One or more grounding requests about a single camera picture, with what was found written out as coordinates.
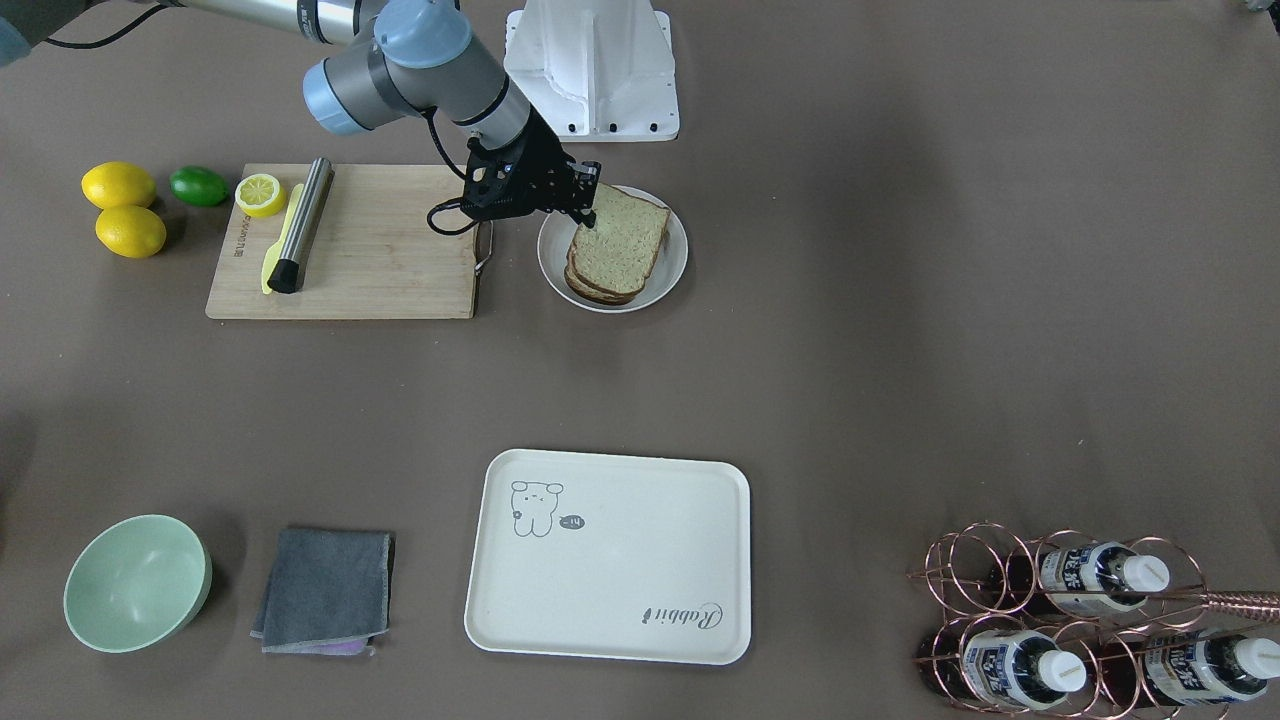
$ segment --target bread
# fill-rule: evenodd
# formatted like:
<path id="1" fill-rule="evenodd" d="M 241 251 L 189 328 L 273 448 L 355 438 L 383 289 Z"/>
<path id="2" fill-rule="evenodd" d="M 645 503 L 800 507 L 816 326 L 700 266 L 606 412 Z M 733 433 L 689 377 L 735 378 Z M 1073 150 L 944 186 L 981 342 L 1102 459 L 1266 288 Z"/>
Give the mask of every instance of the bread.
<path id="1" fill-rule="evenodd" d="M 671 210 L 608 184 L 595 188 L 595 227 L 577 225 L 564 282 L 607 305 L 625 305 L 644 290 L 667 233 Z"/>

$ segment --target folded cloth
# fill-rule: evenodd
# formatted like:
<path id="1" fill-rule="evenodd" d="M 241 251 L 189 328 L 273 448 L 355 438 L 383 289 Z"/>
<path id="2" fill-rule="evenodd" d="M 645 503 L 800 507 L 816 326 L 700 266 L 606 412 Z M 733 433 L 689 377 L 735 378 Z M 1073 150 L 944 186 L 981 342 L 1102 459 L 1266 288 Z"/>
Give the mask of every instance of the folded cloth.
<path id="1" fill-rule="evenodd" d="M 365 652 L 387 632 L 390 547 L 390 533 L 280 530 L 250 635 L 262 652 Z"/>

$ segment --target bear drawing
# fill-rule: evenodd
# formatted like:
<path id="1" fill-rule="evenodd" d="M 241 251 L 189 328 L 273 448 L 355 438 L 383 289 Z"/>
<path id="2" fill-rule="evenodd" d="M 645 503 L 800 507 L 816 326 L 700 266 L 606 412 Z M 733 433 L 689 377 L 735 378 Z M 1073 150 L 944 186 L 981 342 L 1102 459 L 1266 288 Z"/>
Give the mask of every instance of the bear drawing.
<path id="1" fill-rule="evenodd" d="M 516 519 L 516 534 L 544 538 L 552 532 L 556 506 L 564 486 L 559 483 L 511 483 L 511 515 Z"/>

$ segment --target gray tabletop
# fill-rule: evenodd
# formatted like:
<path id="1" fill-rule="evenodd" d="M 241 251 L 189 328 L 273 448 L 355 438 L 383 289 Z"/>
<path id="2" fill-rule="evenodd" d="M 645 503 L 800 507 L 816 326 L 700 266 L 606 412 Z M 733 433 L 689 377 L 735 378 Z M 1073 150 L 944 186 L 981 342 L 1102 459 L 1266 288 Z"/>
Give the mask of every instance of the gray tabletop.
<path id="1" fill-rule="evenodd" d="M 465 4 L 495 53 L 511 3 Z M 908 659 L 905 574 L 989 519 L 1175 537 L 1280 588 L 1280 38 L 1226 0 L 684 3 L 678 140 L 579 145 L 669 202 L 690 265 L 605 316 L 502 222 L 471 320 L 205 316 L 230 209 L 106 252 L 79 193 L 123 159 L 436 163 L 408 120 L 328 135 L 330 49 L 169 10 L 0 72 L 0 715 L 951 717 Z M 59 33 L 93 40 L 109 4 Z M 462 155 L 461 133 L 445 143 Z M 754 634 L 726 667 L 488 653 L 462 612 L 488 462 L 513 447 L 722 460 L 753 497 Z M 143 512 L 216 566 L 125 656 L 68 632 L 83 546 Z M 393 530 L 369 659 L 248 638 L 291 524 Z M 1272 717 L 1275 698 L 1233 717 Z"/>

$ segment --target wooden cutting board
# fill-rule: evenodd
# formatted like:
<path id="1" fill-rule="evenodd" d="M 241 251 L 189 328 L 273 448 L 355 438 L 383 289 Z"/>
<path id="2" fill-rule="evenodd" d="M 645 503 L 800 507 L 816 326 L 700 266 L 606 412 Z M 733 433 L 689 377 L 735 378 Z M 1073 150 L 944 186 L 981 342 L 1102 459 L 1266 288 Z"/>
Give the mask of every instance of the wooden cutting board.
<path id="1" fill-rule="evenodd" d="M 248 164 L 288 193 L 310 164 Z M 476 229 L 442 236 L 426 211 L 462 193 L 443 165 L 334 165 L 333 184 L 306 263 L 302 290 L 262 293 L 262 259 L 280 237 L 284 213 L 232 211 L 205 314 L 214 319 L 362 320 L 470 318 L 475 309 Z M 462 227 L 457 210 L 436 224 Z"/>

